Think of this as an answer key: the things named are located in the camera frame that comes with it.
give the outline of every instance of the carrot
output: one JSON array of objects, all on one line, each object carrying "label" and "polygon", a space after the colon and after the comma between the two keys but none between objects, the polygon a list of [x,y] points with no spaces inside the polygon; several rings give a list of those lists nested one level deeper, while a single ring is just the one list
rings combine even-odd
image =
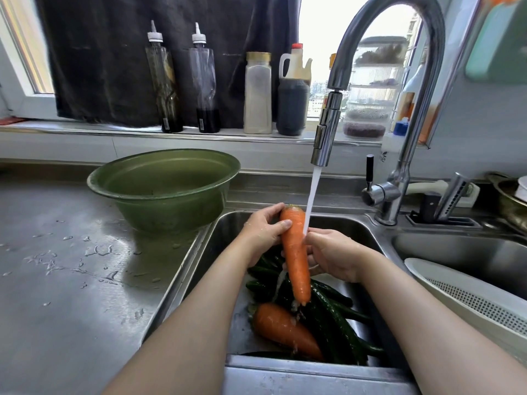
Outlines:
[{"label": "carrot", "polygon": [[274,303],[263,303],[253,316],[253,328],[257,334],[299,353],[323,360],[322,352],[312,334],[286,309]]},{"label": "carrot", "polygon": [[295,299],[305,306],[311,299],[311,275],[307,263],[307,250],[302,244],[306,213],[298,206],[288,205],[280,214],[280,220],[286,219],[293,222],[291,228],[282,234],[287,270]]}]

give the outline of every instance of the faucet spout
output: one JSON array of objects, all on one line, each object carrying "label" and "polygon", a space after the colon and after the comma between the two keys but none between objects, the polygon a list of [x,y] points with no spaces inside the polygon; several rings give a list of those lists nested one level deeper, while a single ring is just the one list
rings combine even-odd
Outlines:
[{"label": "faucet spout", "polygon": [[357,15],[355,15],[346,29],[344,37],[340,41],[337,56],[335,57],[335,62],[329,75],[328,88],[334,91],[329,93],[326,107],[320,115],[311,159],[313,165],[327,166],[340,118],[340,102],[337,104],[336,101],[342,100],[341,91],[346,90],[348,87],[355,51],[366,29],[371,25],[373,20],[381,12],[397,4],[408,4],[412,6],[423,18],[429,36],[428,60],[425,67],[422,89],[415,102],[414,113],[408,125],[408,131],[399,154],[397,167],[388,177],[388,183],[391,184],[390,187],[396,187],[398,192],[392,191],[390,192],[392,194],[390,197],[376,202],[382,205],[375,219],[385,225],[397,224],[397,215],[400,210],[402,198],[410,182],[410,162],[417,147],[419,133],[425,122],[443,61],[445,51],[445,24],[438,0],[369,0]]}]

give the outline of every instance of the green bowl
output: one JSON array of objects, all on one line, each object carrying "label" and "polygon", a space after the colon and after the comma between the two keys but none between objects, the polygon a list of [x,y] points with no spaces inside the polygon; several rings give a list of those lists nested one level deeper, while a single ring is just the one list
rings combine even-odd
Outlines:
[{"label": "green bowl", "polygon": [[88,187],[115,199],[136,230],[194,230],[225,206],[229,182],[240,171],[233,156],[208,149],[168,149],[117,159],[93,171]]}]

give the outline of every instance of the perforated plastic basket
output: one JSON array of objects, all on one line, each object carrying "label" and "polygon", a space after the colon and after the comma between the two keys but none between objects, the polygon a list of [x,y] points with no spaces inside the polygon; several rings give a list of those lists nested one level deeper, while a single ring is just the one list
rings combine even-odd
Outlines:
[{"label": "perforated plastic basket", "polygon": [[432,295],[527,366],[527,301],[437,263],[404,263]]}]

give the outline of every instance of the sky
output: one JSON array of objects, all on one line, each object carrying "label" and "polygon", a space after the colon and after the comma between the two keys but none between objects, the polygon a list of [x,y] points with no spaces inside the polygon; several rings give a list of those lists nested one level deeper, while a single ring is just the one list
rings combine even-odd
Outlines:
[{"label": "sky", "polygon": [[[340,40],[353,16],[367,0],[302,0],[299,41],[304,44],[304,64],[313,59],[312,82],[329,77],[329,57],[337,52]],[[395,5],[380,14],[366,30],[365,37],[406,37],[414,9]]]}]

